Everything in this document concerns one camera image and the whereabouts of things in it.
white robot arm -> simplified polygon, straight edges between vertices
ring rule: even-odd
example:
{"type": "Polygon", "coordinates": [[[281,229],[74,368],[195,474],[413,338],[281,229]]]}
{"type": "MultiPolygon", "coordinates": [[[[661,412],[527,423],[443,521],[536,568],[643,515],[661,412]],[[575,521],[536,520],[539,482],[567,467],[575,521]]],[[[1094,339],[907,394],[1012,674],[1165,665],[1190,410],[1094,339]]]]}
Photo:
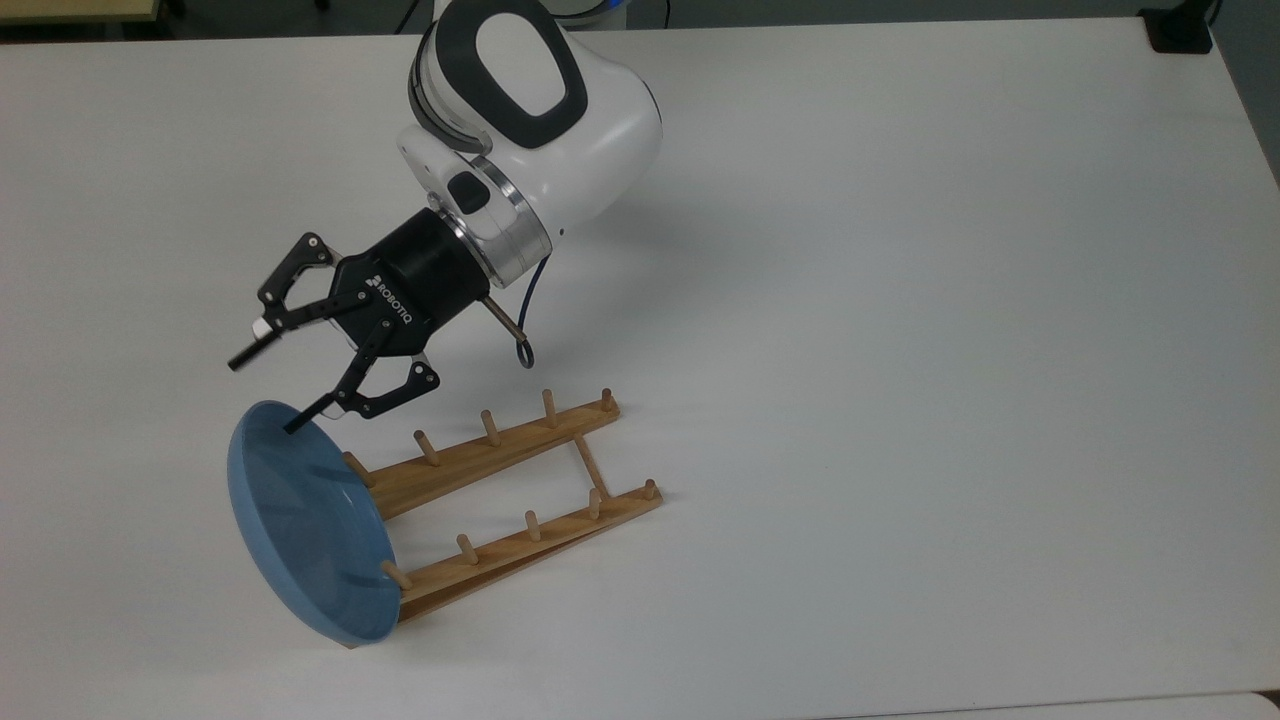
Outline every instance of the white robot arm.
{"type": "Polygon", "coordinates": [[[285,429],[337,406],[372,418],[439,387],[428,338],[552,251],[649,167],[662,119],[648,86],[562,31],[536,0],[456,0],[438,12],[408,78],[419,120],[397,138],[429,206],[358,255],[307,233],[259,290],[256,341],[239,369],[282,333],[332,319],[357,347],[338,386],[285,429]],[[307,268],[335,269],[325,300],[289,309],[307,268]],[[378,357],[410,356],[406,383],[378,397],[358,386],[378,357]]]}

white table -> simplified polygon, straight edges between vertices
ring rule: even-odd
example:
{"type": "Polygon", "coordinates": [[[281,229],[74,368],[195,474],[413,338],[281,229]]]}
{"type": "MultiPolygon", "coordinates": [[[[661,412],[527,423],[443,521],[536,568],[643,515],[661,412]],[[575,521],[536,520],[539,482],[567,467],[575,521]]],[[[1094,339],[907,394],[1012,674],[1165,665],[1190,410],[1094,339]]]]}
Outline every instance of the white table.
{"type": "MultiPolygon", "coordinates": [[[[1280,193],[1221,58],[1135,19],[594,33],[663,108],[521,370],[324,427],[366,465],[612,386],[667,503],[347,652],[239,541],[225,441],[349,359],[250,369],[307,229],[422,196],[413,38],[0,47],[0,711],[763,720],[1280,685],[1280,193]]],[[[513,307],[522,286],[499,293],[513,307]]],[[[568,448],[392,523],[401,562],[585,501],[568,448]]]]}

black object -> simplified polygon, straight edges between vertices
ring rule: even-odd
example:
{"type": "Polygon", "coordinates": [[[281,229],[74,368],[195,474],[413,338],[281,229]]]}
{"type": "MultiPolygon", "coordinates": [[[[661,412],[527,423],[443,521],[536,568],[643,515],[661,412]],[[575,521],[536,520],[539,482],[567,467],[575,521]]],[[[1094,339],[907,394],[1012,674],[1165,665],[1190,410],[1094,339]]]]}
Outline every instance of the black object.
{"type": "Polygon", "coordinates": [[[449,179],[449,195],[462,214],[470,215],[489,204],[489,188],[480,178],[463,170],[449,179]]]}
{"type": "Polygon", "coordinates": [[[440,386],[435,370],[420,356],[431,333],[489,292],[489,279],[453,231],[424,209],[376,245],[334,261],[333,251],[315,233],[303,234],[259,290],[262,318],[270,332],[233,357],[238,370],[288,331],[333,319],[358,345],[342,379],[285,425],[291,434],[332,404],[374,418],[440,386]],[[329,296],[289,309],[284,305],[298,275],[310,268],[334,266],[329,296]],[[379,357],[416,355],[404,383],[376,397],[360,384],[379,357]]]}
{"type": "MultiPolygon", "coordinates": [[[[538,287],[538,278],[543,277],[543,269],[547,268],[547,261],[550,259],[550,255],[543,258],[541,263],[538,264],[538,269],[534,270],[534,277],[529,278],[529,287],[525,288],[525,301],[520,304],[520,319],[516,320],[516,327],[520,328],[520,332],[525,332],[525,315],[529,314],[529,301],[534,299],[534,288],[538,287]]],[[[527,336],[524,341],[516,341],[516,359],[520,360],[520,366],[526,370],[534,366],[534,346],[529,345],[527,336]]]]}
{"type": "Polygon", "coordinates": [[[1204,15],[1213,0],[1185,0],[1171,10],[1144,8],[1138,17],[1147,23],[1147,38],[1156,53],[1206,55],[1213,49],[1204,15]]]}
{"type": "Polygon", "coordinates": [[[408,19],[413,17],[413,10],[417,9],[417,4],[419,4],[419,0],[413,0],[412,3],[410,3],[408,10],[404,10],[404,17],[401,18],[399,24],[396,26],[396,33],[394,35],[399,35],[401,32],[404,31],[404,26],[408,24],[408,19]]]}
{"type": "Polygon", "coordinates": [[[582,119],[586,113],[586,83],[582,81],[582,72],[573,59],[572,50],[568,49],[568,42],[564,42],[556,19],[538,0],[453,3],[444,9],[439,26],[435,50],[440,56],[440,70],[445,79],[471,108],[480,113],[480,117],[512,142],[530,150],[541,147],[564,135],[582,119]],[[480,32],[480,26],[500,14],[516,15],[532,26],[556,59],[561,81],[564,83],[564,96],[540,115],[530,115],[507,95],[498,81],[489,74],[476,50],[476,33],[480,32]]]}

blue bowl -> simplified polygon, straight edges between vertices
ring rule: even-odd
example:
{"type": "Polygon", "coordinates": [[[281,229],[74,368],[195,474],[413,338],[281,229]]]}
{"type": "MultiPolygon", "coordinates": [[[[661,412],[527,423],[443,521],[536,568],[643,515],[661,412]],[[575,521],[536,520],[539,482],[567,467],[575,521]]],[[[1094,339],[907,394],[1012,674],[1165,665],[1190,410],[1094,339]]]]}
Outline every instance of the blue bowl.
{"type": "Polygon", "coordinates": [[[297,410],[259,402],[241,418],[227,484],[241,536],[280,601],[343,644],[381,641],[399,618],[401,589],[380,569],[396,561],[369,491],[315,423],[283,427],[297,410]]]}

floor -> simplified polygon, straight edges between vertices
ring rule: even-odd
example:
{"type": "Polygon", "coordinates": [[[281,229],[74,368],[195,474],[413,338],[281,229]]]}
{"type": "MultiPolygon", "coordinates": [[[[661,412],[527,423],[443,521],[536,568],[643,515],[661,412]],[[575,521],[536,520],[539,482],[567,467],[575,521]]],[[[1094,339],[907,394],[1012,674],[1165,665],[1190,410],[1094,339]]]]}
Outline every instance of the floor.
{"type": "MultiPolygon", "coordinates": [[[[183,17],[163,10],[159,24],[0,28],[4,41],[136,40],[172,36],[287,37],[421,33],[433,1],[330,0],[329,10],[312,0],[187,0],[183,17]]],[[[1254,132],[1280,178],[1280,3],[1222,0],[1213,26],[1254,132]]],[[[632,0],[628,28],[741,27],[817,23],[883,23],[1055,17],[1133,17],[1146,5],[1175,0],[632,0]]]]}

